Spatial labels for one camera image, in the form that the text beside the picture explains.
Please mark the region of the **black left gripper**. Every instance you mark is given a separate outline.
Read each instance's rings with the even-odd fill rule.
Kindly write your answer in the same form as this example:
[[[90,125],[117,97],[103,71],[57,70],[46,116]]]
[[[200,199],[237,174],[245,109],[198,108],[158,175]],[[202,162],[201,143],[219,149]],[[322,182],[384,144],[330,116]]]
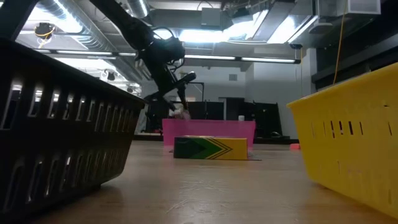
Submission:
[[[149,57],[144,59],[144,63],[158,88],[157,92],[145,96],[144,99],[147,101],[161,99],[171,111],[175,111],[175,105],[166,97],[166,94],[174,89],[177,89],[177,94],[180,98],[183,109],[188,111],[188,104],[185,96],[185,85],[196,79],[196,73],[190,72],[178,80],[174,72],[170,71],[166,63],[162,63]]]

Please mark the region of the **green yellow crayon box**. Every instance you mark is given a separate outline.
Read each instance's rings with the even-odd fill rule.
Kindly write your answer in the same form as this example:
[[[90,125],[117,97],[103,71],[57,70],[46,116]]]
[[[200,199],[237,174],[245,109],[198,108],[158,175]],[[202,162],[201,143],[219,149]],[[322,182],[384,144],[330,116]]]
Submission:
[[[246,138],[213,136],[175,137],[173,156],[176,159],[248,160]]]

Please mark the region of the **pink translucent bin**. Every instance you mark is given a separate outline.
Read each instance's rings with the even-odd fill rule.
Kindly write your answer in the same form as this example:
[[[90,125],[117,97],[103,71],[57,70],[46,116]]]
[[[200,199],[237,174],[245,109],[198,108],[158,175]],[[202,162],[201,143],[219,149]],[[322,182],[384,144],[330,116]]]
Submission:
[[[216,136],[246,138],[248,148],[253,147],[254,121],[225,121],[207,119],[163,119],[162,131],[165,146],[173,146],[178,136]]]

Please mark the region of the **long ceiling light bar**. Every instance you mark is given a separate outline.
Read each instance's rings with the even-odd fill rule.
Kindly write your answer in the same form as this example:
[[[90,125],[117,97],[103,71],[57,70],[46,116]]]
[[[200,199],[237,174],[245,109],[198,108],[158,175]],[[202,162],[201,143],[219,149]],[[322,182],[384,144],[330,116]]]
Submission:
[[[61,54],[61,55],[81,55],[81,56],[99,56],[99,57],[135,57],[135,52],[96,52],[82,50],[55,50],[55,49],[34,49],[43,54]],[[232,62],[258,62],[258,63],[285,63],[300,64],[300,59],[289,58],[268,58],[268,57],[233,57],[220,55],[192,55],[186,54],[185,58],[194,60],[220,60]]]

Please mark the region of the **black partition cabinet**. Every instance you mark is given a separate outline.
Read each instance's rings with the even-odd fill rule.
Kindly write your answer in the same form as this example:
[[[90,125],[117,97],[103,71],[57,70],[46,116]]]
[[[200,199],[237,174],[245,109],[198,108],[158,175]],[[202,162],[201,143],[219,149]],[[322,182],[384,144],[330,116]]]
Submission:
[[[219,102],[188,102],[192,119],[238,120],[244,116],[245,121],[256,124],[255,138],[281,138],[283,136],[277,103],[245,102],[244,98],[222,98]]]

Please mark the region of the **black plastic slotted basket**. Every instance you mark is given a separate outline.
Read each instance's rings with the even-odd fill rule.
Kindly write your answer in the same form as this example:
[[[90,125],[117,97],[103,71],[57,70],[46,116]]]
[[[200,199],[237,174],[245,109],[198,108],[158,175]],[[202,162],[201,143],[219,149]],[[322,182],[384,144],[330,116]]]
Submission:
[[[142,98],[0,39],[0,224],[119,176],[144,106]]]

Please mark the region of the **yellow plastic slotted basket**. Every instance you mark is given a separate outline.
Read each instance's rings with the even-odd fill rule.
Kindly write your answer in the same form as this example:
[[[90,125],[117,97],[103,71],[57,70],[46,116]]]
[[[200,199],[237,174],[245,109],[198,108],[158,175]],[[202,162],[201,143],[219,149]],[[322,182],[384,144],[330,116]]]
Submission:
[[[398,62],[287,107],[309,177],[398,219]]]

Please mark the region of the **black gantry frame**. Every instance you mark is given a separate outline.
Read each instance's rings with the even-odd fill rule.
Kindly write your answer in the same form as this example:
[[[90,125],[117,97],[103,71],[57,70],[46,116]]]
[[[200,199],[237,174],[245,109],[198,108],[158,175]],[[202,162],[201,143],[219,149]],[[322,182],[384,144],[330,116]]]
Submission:
[[[204,101],[205,84],[203,82],[191,82],[187,85],[186,96],[189,101]]]

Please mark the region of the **silver ventilation duct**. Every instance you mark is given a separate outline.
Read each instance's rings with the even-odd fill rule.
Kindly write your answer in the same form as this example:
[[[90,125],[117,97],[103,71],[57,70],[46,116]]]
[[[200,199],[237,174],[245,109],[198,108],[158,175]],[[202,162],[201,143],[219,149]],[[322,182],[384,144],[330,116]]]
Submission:
[[[116,47],[100,31],[87,13],[78,5],[77,0],[39,0],[36,6],[43,12],[55,17],[56,25],[67,27],[66,32],[90,51],[115,52]],[[131,60],[116,57],[108,62],[116,67],[126,79],[142,82],[149,76],[140,68],[135,68]]]

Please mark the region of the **black rig frame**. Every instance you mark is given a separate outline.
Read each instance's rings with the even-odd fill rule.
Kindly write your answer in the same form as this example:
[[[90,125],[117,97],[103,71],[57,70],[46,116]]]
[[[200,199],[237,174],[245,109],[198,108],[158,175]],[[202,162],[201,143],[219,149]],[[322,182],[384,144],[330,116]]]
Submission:
[[[4,0],[0,7],[0,38],[15,41],[39,0]]]

